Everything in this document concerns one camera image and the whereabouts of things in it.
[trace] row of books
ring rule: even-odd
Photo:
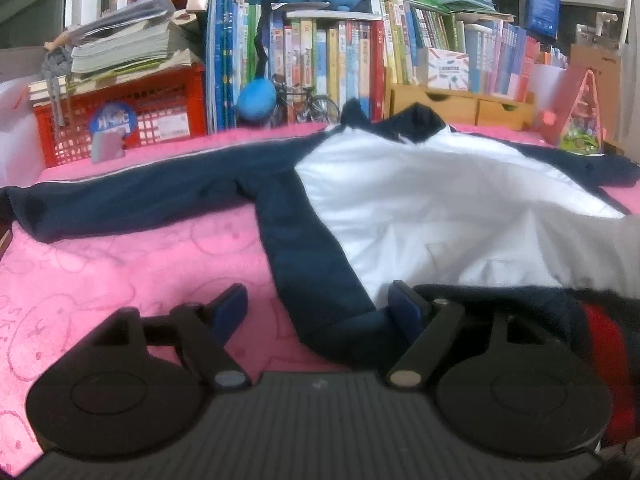
[[[496,20],[465,25],[469,91],[523,102],[540,43],[517,25]]]
[[[384,31],[378,16],[284,6],[273,9],[269,27],[257,30],[260,6],[245,0],[210,0],[206,30],[206,94],[209,132],[236,125],[234,103],[255,77],[255,36],[269,57],[266,77],[302,92],[328,95],[340,109],[360,100],[372,120],[382,118]],[[295,108],[302,95],[288,96]],[[289,111],[293,120],[294,112]]]
[[[427,10],[409,0],[371,0],[371,11],[383,20],[391,83],[417,83],[420,48],[465,52],[464,24],[454,14]]]

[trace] drawer handle cutout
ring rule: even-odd
[[[447,99],[449,99],[451,97],[450,95],[430,94],[429,92],[425,92],[425,94],[427,94],[427,97],[429,99],[431,99],[432,101],[434,101],[436,103],[441,103],[441,102],[446,101]]]

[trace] wooden drawer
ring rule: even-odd
[[[510,130],[530,130],[535,106],[529,103],[478,101],[478,126],[504,126]]]
[[[391,114],[397,114],[414,103],[431,108],[446,123],[476,123],[477,98],[464,92],[431,90],[421,86],[396,85],[392,88]]]

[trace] red book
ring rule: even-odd
[[[371,120],[381,121],[385,101],[385,33],[382,20],[371,22]]]
[[[524,61],[522,62],[522,73],[520,74],[520,86],[516,94],[516,101],[523,103],[527,99],[531,71],[533,70],[533,65],[538,58],[539,52],[540,44],[533,38],[527,37],[527,47],[524,53]]]

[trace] red fabric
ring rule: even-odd
[[[605,438],[609,444],[625,442],[636,436],[636,407],[622,332],[599,306],[583,307],[591,333],[593,366],[613,397],[613,415]]]

